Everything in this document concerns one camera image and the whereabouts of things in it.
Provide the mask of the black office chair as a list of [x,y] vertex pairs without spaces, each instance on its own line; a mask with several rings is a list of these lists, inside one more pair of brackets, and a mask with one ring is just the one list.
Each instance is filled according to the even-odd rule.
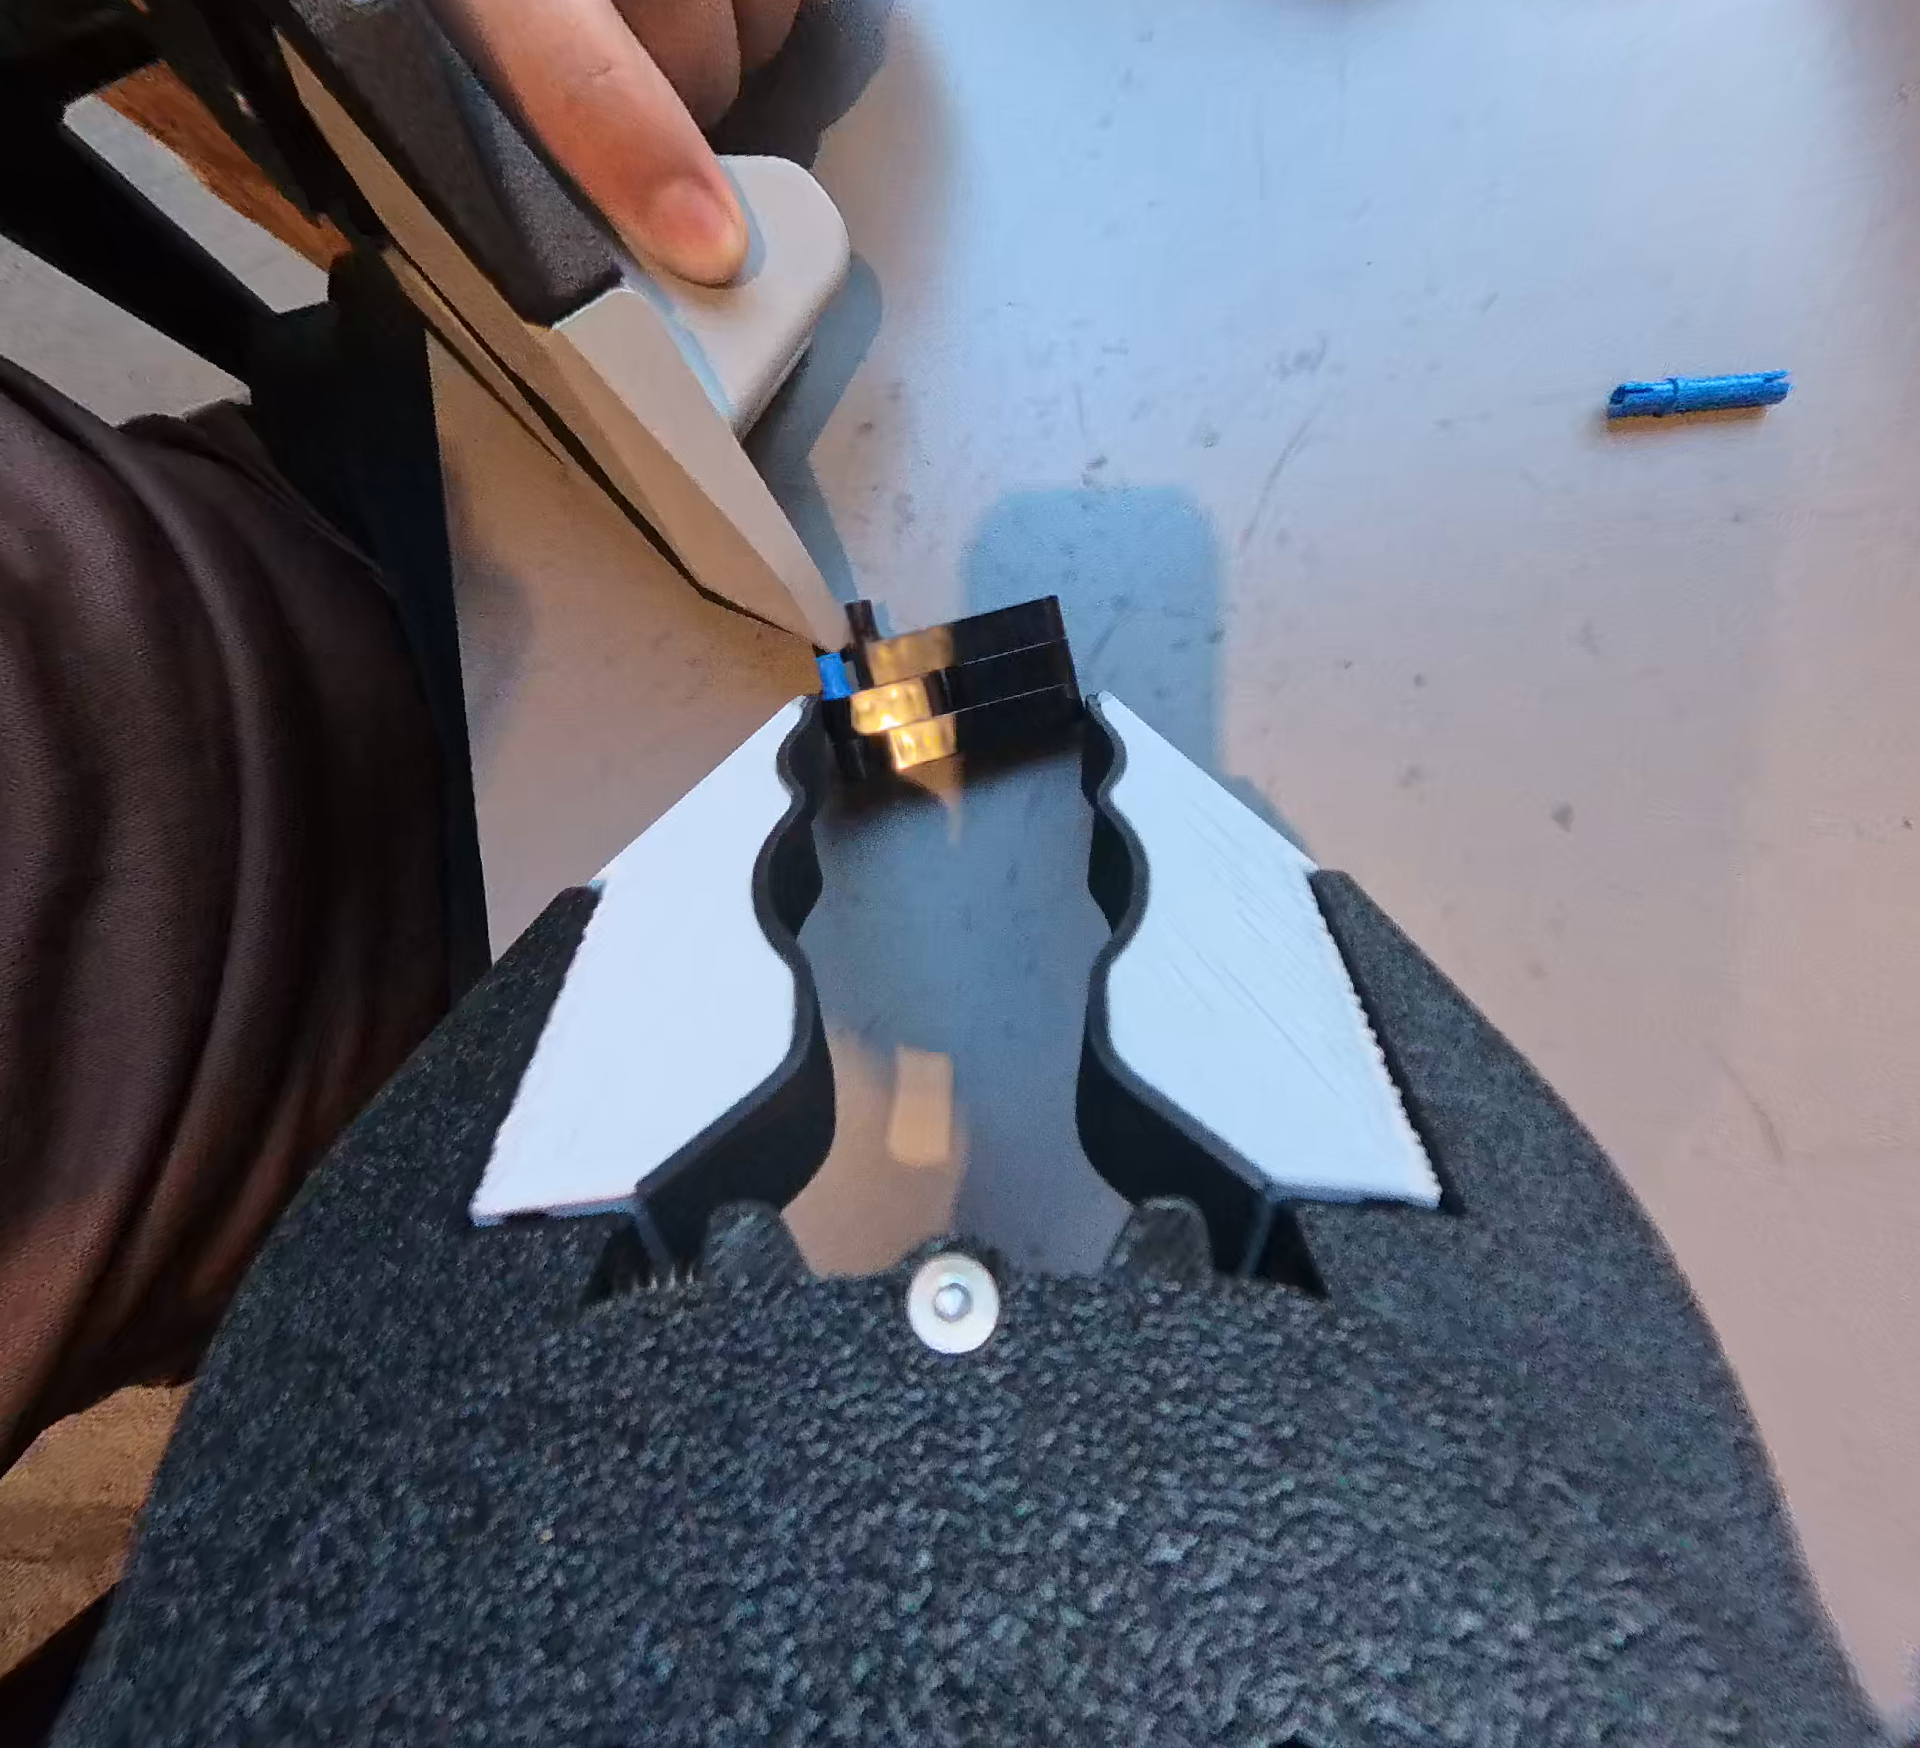
[[243,374],[277,311],[68,128],[83,97],[175,152],[215,198],[319,267],[344,237],[289,198],[179,73],[142,0],[4,0],[4,240]]

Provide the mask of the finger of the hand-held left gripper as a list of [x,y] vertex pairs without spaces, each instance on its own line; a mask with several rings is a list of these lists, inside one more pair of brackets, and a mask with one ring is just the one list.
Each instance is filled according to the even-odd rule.
[[454,235],[450,235],[450,229],[430,213],[429,203],[423,203],[387,154],[378,152],[369,131],[347,115],[347,107],[325,85],[325,81],[319,81],[286,38],[279,38],[279,54],[307,115],[319,125],[325,143],[341,159],[357,191],[372,203],[378,222],[387,229],[387,264],[407,299],[423,311],[423,317],[429,317],[438,338],[475,374],[475,381],[484,382],[524,430],[537,439],[537,445],[545,445],[555,461],[595,469],[606,489],[647,527],[647,519],[606,482],[588,442],[570,424],[570,403],[566,387],[555,381],[555,324],[546,326],[519,317],[466,250],[459,247]]
[[612,287],[555,326],[555,381],[606,482],[710,598],[805,646],[832,592],[659,311]]

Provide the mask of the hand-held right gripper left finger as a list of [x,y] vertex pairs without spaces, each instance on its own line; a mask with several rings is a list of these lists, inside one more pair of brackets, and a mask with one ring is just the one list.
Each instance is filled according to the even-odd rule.
[[592,909],[472,1188],[472,1225],[787,1204],[832,1145],[802,955],[823,870],[821,701],[799,696],[588,883]]

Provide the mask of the black brick assembly with blue pins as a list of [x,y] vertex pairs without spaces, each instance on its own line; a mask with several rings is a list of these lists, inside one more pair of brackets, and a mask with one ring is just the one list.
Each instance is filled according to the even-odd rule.
[[846,784],[1040,750],[1083,724],[1056,595],[912,632],[884,632],[863,599],[846,623],[843,647],[817,656],[827,747]]

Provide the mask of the person's black trousers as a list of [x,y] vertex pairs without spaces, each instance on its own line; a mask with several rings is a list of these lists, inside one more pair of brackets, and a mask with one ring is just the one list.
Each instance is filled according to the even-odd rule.
[[347,253],[319,307],[262,324],[248,381],[273,464],[393,595],[435,735],[445,989],[462,1002],[493,950],[429,326],[378,256]]

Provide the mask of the blue connector pin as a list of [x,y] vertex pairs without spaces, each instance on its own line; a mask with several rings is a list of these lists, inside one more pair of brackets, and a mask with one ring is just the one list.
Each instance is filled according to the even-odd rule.
[[1609,421],[1760,412],[1793,393],[1787,369],[1637,378],[1613,387],[1601,403]]

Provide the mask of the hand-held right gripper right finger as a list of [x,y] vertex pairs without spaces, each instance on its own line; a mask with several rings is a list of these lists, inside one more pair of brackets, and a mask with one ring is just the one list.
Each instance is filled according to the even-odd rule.
[[1087,1025],[1123,1099],[1279,1200],[1441,1206],[1312,855],[1115,692],[1087,760],[1117,874]]

